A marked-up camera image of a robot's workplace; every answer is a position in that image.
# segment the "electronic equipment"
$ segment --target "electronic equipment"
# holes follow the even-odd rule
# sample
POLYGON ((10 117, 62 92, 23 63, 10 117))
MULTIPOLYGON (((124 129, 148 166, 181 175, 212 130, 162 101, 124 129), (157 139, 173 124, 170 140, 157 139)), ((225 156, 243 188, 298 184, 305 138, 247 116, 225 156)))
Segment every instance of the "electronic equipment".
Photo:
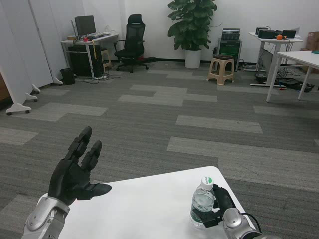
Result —
POLYGON ((287 38, 292 39, 295 37, 296 31, 295 30, 284 30, 282 35, 286 36, 287 38))
MULTIPOLYGON (((238 69, 241 46, 242 46, 242 41, 240 39, 239 40, 222 40, 221 38, 218 39, 217 55, 224 54, 224 55, 233 56, 235 71, 237 71, 238 69)), ((226 65, 226 70, 231 71, 230 64, 226 65)))
POLYGON ((76 28, 78 29, 79 38, 84 35, 95 33, 94 16, 77 16, 75 18, 76 28))
POLYGON ((275 31, 273 30, 259 30, 258 37, 262 39, 273 39, 275 31))
POLYGON ((255 34, 258 36, 259 30, 268 30, 267 27, 257 27, 255 34))
POLYGON ((223 28, 221 39, 222 40, 238 40, 239 36, 240 36, 239 28, 223 28))
MULTIPOLYGON (((95 46, 96 59, 94 47, 89 46, 89 48, 94 76, 101 77, 104 74, 101 47, 95 46)), ((68 50, 72 51, 70 52, 70 60, 74 74, 78 76, 92 76, 88 55, 83 54, 83 52, 86 52, 85 45, 69 46, 68 50)))

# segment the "white table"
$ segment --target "white table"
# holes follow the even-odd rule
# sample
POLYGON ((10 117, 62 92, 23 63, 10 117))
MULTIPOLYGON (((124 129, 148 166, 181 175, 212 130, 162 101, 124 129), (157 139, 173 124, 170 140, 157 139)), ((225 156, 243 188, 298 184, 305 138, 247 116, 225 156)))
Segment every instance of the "white table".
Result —
POLYGON ((259 55, 258 55, 258 59, 257 59, 257 64, 256 64, 256 69, 258 69, 259 59, 262 56, 263 52, 265 51, 265 49, 264 49, 265 42, 273 43, 275 45, 275 51, 273 54, 273 60, 271 62, 270 70, 268 73, 267 82, 265 84, 250 84, 251 86, 269 87, 270 83, 271 83, 271 78, 272 78, 273 73, 274 73, 275 65, 276 65, 277 54, 280 51, 282 44, 288 44, 288 43, 292 43, 292 42, 303 42, 303 41, 298 39, 298 38, 292 38, 292 39, 287 39, 287 40, 263 39, 263 38, 259 38, 254 32, 250 32, 249 34, 254 36, 257 40, 259 40, 261 42, 260 49, 259 49, 259 55))
MULTIPOLYGON (((95 45, 99 45, 101 42, 103 41, 109 41, 111 40, 112 38, 115 38, 115 37, 118 37, 118 33, 116 34, 112 34, 112 35, 107 35, 107 36, 103 36, 103 37, 100 37, 100 38, 96 38, 94 39, 94 44, 95 45)), ((88 54, 88 57, 89 57, 89 63, 90 63, 90 68, 91 68, 91 74, 92 74, 92 77, 95 78, 94 76, 94 72, 93 72, 93 65, 92 65, 92 58, 91 58, 91 53, 90 53, 90 45, 93 45, 92 41, 77 41, 75 44, 76 45, 85 45, 85 49, 86 49, 86 52, 77 52, 77 51, 69 51, 68 50, 68 45, 73 45, 74 44, 74 41, 73 40, 65 40, 65 41, 61 41, 61 44, 62 44, 62 48, 63 48, 63 52, 64 52, 64 56, 65 56, 65 59, 66 59, 66 62, 67 62, 67 65, 68 67, 70 68, 70 62, 69 62, 69 59, 67 57, 67 53, 84 53, 84 54, 88 54)))
POLYGON ((190 223, 192 196, 203 176, 227 189, 244 212, 220 171, 209 166, 109 183, 108 194, 70 206, 59 239, 227 239, 222 223, 202 233, 190 223))
POLYGON ((282 58, 286 58, 289 60, 293 60, 296 61, 298 63, 301 63, 303 65, 309 66, 303 86, 300 90, 299 96, 298 96, 298 100, 301 100, 301 95, 303 94, 305 87, 307 85, 307 80, 309 78, 309 75, 311 73, 312 68, 316 68, 319 69, 319 54, 314 54, 311 51, 291 51, 291 52, 278 52, 278 58, 277 58, 277 62, 275 65, 275 69, 274 72, 272 74, 272 80, 271 80, 271 85, 268 91, 268 95, 267 95, 267 99, 266 101, 269 102, 270 101, 270 96, 271 96, 271 91, 273 89, 275 80, 276 80, 276 76, 277 76, 277 72, 278 69, 280 67, 280 63, 282 58))

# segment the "plastic stool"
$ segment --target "plastic stool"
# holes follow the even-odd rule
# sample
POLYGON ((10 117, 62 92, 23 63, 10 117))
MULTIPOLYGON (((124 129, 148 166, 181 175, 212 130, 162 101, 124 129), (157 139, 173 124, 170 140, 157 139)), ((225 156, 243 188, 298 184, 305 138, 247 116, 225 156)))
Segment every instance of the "plastic stool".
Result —
POLYGON ((110 54, 109 54, 109 51, 108 51, 108 50, 101 51, 101 55, 102 55, 103 70, 104 70, 104 72, 105 72, 105 68, 106 68, 106 67, 110 67, 110 68, 113 67, 113 66, 112 66, 112 63, 111 63, 111 57, 110 57, 110 54), (108 63, 104 63, 103 54, 107 54, 108 60, 109 60, 108 63))
POLYGON ((234 57, 229 55, 215 55, 210 63, 209 72, 207 76, 207 80, 210 79, 217 79, 218 85, 224 85, 225 80, 232 79, 232 82, 234 82, 234 57), (219 63, 219 72, 214 71, 213 72, 213 65, 215 62, 219 63), (226 65, 227 63, 231 62, 231 73, 228 75, 225 75, 226 71, 226 65))

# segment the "robotic arm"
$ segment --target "robotic arm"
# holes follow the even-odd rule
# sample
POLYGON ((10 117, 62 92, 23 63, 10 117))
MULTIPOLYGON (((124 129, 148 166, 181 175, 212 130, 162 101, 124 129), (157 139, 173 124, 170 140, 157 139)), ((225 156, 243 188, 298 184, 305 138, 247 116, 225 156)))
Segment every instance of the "robotic arm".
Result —
POLYGON ((91 184, 90 175, 98 163, 102 149, 97 141, 78 165, 85 153, 92 135, 91 127, 86 127, 74 139, 66 157, 55 168, 48 191, 35 210, 27 218, 22 239, 58 239, 68 215, 69 206, 77 200, 90 200, 108 193, 112 187, 106 184, 91 184))

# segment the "cable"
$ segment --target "cable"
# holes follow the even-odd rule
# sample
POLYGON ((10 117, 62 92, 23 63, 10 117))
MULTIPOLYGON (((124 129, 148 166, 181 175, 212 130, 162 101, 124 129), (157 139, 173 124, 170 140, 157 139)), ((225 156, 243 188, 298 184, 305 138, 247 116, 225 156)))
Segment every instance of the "cable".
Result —
POLYGON ((254 219, 255 222, 256 222, 256 224, 257 224, 257 227, 258 227, 259 232, 262 233, 262 232, 261 232, 260 225, 259 225, 257 219, 256 219, 253 215, 251 215, 250 213, 242 213, 241 215, 247 215, 247 216, 251 217, 252 219, 254 219))

